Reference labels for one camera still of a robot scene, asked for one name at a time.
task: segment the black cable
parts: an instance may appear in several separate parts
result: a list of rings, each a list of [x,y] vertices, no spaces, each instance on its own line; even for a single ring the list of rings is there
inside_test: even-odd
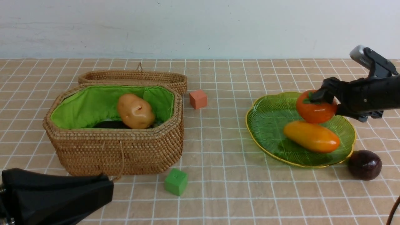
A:
[[[394,203],[392,210],[390,211],[389,217],[388,217],[388,221],[386,222],[386,225],[390,225],[392,223],[392,219],[394,216],[394,212],[396,212],[396,209],[399,207],[400,205],[400,196],[397,198],[396,202]]]

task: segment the white wall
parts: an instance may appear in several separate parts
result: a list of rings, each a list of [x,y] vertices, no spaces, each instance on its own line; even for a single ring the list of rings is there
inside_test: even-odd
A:
[[[0,58],[400,58],[399,0],[0,0]]]

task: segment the tomato stem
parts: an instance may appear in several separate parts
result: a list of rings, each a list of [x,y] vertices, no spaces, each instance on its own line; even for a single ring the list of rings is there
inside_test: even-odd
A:
[[[322,104],[322,102],[311,102],[311,101],[310,101],[311,95],[312,95],[312,92],[309,92],[309,93],[308,93],[308,98],[305,98],[305,99],[303,100],[303,103],[304,103],[304,104]]]

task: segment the toy block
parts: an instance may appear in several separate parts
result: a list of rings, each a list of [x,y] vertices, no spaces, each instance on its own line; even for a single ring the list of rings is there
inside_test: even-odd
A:
[[[197,90],[189,94],[189,102],[194,109],[207,106],[207,95],[203,90]]]
[[[176,168],[172,168],[164,181],[164,189],[171,194],[181,196],[188,185],[188,175]]]

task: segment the green cube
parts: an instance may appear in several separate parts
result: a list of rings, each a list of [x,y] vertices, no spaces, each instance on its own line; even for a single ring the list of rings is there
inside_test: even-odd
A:
[[[166,191],[181,196],[186,186],[188,185],[188,175],[176,168],[172,168],[170,174],[164,181],[164,188]]]

